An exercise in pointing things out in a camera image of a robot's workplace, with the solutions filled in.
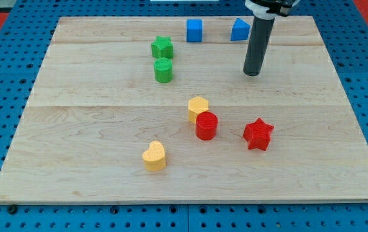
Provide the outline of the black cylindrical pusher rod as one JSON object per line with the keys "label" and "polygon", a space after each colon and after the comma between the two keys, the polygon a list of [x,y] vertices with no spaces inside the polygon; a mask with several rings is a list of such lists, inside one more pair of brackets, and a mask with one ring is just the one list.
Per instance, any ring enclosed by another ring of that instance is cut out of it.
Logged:
{"label": "black cylindrical pusher rod", "polygon": [[260,73],[274,22],[274,19],[254,18],[243,67],[246,75],[257,76]]}

